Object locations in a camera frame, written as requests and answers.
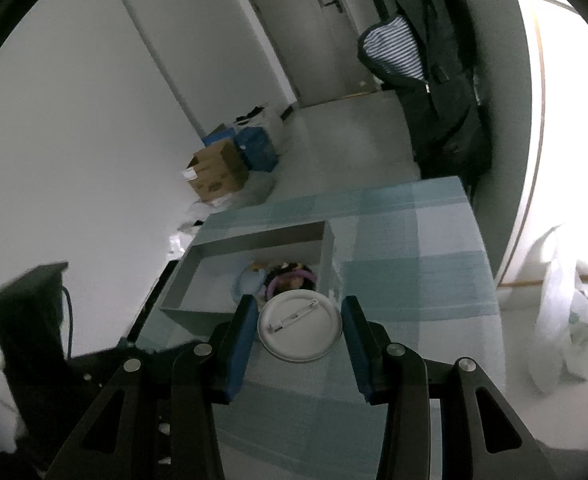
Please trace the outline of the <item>brown cardboard box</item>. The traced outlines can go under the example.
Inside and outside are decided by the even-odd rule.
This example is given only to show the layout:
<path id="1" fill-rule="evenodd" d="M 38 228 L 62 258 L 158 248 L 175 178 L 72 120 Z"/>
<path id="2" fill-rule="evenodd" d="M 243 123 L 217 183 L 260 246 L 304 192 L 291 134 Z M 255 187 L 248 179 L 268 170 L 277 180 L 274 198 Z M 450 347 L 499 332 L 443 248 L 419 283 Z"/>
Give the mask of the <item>brown cardboard box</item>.
<path id="1" fill-rule="evenodd" d="M 202 202 L 211 202 L 244 188 L 248 169 L 232 139 L 196 152 L 182 175 Z"/>

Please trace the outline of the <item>grey cardboard box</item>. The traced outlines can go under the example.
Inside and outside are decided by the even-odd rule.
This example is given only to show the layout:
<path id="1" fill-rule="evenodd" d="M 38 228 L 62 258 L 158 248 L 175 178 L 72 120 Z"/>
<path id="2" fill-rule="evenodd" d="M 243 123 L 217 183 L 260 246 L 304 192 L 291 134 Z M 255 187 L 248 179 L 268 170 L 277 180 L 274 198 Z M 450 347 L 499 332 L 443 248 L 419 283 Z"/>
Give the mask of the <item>grey cardboard box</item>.
<path id="1" fill-rule="evenodd" d="M 327 222 L 259 231 L 192 245 L 157 302 L 172 321 L 205 336 L 232 318 L 243 295 L 264 304 L 288 285 L 331 289 L 334 234 Z"/>

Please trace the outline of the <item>white plastic bag by window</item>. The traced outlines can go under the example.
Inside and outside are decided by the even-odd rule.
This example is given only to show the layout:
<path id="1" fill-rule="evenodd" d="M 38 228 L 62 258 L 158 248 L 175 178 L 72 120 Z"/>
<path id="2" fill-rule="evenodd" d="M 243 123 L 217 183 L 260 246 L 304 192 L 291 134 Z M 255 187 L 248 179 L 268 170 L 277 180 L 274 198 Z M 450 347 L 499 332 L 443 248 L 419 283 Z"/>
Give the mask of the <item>white plastic bag by window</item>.
<path id="1" fill-rule="evenodd" d="M 528 372 L 542 393 L 556 390 L 567 374 L 588 379 L 588 283 L 578 272 L 574 233 L 556 226 L 545 237 L 548 255 L 528 353 Z"/>

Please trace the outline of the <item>white round pin badge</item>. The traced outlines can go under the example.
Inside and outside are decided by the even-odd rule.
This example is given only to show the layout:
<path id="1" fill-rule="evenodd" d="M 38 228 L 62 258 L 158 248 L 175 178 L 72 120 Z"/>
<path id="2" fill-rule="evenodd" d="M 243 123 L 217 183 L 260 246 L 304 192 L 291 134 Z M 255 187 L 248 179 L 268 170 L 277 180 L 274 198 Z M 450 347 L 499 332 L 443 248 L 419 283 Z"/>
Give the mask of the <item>white round pin badge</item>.
<path id="1" fill-rule="evenodd" d="M 257 334 L 265 349 L 290 363 L 326 356 L 341 339 L 341 310 L 330 298 L 300 289 L 283 292 L 262 308 Z"/>

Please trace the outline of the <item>grey door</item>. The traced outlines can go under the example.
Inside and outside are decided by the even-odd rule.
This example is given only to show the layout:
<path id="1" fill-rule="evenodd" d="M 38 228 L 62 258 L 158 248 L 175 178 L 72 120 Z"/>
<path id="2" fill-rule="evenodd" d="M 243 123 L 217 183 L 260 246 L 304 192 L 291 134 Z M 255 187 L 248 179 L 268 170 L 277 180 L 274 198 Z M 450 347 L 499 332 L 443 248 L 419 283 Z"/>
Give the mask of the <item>grey door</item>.
<path id="1" fill-rule="evenodd" d="M 249 0 L 302 107 L 376 90 L 344 0 Z"/>

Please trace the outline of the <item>teal checked tablecloth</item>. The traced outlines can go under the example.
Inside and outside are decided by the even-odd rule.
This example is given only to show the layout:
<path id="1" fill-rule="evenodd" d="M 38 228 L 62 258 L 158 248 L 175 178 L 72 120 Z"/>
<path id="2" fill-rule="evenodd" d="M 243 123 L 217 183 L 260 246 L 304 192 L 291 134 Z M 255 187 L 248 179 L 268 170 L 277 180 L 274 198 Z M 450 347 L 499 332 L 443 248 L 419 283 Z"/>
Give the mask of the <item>teal checked tablecloth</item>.
<path id="1" fill-rule="evenodd" d="M 228 479 L 456 479 L 429 364 L 467 358 L 505 378 L 499 304 L 456 177 L 213 214 L 136 344 L 205 341 L 233 315 L 242 273 L 299 261 L 307 289 L 261 284 L 241 376 L 213 411 Z"/>

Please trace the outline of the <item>black jacket striped shirt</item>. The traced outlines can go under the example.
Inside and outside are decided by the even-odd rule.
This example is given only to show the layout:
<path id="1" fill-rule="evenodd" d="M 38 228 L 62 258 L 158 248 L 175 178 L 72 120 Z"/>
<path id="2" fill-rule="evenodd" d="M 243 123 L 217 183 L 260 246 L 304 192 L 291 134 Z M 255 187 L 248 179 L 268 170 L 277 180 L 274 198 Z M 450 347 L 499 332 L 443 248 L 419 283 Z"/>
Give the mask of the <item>black jacket striped shirt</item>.
<path id="1" fill-rule="evenodd" d="M 405 113 L 422 179 L 457 177 L 472 194 L 492 163 L 477 93 L 477 42 L 464 0 L 373 0 L 379 22 L 358 58 Z"/>

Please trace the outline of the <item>blue bag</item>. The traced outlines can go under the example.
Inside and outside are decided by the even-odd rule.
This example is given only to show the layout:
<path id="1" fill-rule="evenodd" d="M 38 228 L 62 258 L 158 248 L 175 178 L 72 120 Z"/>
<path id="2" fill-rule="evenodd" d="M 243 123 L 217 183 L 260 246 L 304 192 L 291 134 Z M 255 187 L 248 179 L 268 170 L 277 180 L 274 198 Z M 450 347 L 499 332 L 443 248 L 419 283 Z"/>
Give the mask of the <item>blue bag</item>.
<path id="1" fill-rule="evenodd" d="M 272 172 L 279 163 L 269 134 L 262 127 L 223 127 L 207 134 L 203 143 L 209 146 L 228 139 L 234 142 L 241 158 L 251 171 Z"/>

